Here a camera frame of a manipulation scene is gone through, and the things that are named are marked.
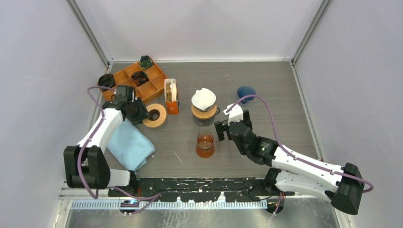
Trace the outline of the blue glass dripper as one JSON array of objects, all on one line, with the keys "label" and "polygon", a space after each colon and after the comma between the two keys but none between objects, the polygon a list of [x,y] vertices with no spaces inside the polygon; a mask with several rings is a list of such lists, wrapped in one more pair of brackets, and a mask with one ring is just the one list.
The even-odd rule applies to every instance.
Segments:
[{"label": "blue glass dripper", "polygon": [[[237,90],[237,96],[239,98],[242,98],[242,97],[247,96],[247,95],[256,95],[256,90],[253,87],[248,86],[248,85],[240,86],[238,88],[238,90]],[[241,103],[246,104],[247,102],[249,102],[249,101],[251,101],[253,99],[254,99],[254,97],[247,97],[247,98],[243,99],[241,101]]]}]

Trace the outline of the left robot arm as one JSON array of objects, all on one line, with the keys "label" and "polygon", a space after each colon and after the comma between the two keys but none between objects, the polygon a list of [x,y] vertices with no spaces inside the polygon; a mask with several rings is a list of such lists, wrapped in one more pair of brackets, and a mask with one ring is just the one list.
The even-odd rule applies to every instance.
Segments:
[{"label": "left robot arm", "polygon": [[149,112],[132,86],[119,85],[110,91],[114,94],[112,101],[96,102],[100,115],[86,136],[63,152],[66,182],[70,188],[87,190],[120,187],[125,195],[133,196],[139,189],[135,172],[111,169],[104,153],[112,135],[125,120],[137,125]]}]

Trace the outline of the white paper coffee filter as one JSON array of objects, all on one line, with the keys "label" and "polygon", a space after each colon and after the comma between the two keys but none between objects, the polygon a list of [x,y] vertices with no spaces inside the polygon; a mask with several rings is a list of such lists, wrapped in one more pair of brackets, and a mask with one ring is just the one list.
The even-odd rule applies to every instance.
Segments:
[{"label": "white paper coffee filter", "polygon": [[191,98],[192,105],[201,112],[207,112],[216,105],[216,95],[210,89],[196,90]]}]

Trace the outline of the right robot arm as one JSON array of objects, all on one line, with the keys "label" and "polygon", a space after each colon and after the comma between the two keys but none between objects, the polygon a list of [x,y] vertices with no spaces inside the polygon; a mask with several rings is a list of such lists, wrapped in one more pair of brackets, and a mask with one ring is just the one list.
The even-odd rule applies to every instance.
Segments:
[{"label": "right robot arm", "polygon": [[232,140],[241,155],[258,165],[269,166],[264,189],[269,195],[298,192],[323,199],[346,214],[357,215],[364,193],[359,168],[329,164],[295,152],[252,131],[248,110],[236,122],[214,123],[219,141]]}]

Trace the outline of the clear glass mug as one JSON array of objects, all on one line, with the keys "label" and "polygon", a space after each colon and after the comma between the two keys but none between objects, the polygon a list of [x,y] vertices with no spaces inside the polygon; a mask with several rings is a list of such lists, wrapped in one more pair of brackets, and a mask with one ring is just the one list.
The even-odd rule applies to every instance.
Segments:
[{"label": "clear glass mug", "polygon": [[193,115],[193,120],[194,120],[198,125],[208,126],[208,125],[210,125],[211,123],[214,122],[215,116],[218,115],[218,114],[220,113],[220,111],[221,111],[220,108],[217,107],[217,109],[216,109],[216,111],[215,111],[215,114],[214,114],[212,117],[210,117],[210,118],[208,118],[208,119],[201,119],[201,118],[199,118],[199,117]]}]

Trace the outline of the amber glass carafe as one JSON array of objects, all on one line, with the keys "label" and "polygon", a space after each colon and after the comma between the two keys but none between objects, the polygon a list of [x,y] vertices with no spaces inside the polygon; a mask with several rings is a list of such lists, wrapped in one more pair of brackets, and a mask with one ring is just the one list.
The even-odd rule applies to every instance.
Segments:
[{"label": "amber glass carafe", "polygon": [[202,158],[210,158],[215,151],[214,137],[208,131],[200,131],[197,135],[196,153]]}]

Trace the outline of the orange coffee filter box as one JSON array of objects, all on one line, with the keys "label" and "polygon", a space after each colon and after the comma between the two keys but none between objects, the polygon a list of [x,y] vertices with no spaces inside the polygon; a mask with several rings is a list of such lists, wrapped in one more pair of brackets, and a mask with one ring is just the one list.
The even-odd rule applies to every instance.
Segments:
[{"label": "orange coffee filter box", "polygon": [[179,114],[179,107],[180,107],[179,92],[178,92],[178,99],[176,102],[169,103],[165,100],[165,104],[167,107],[168,114],[170,114],[170,115]]}]

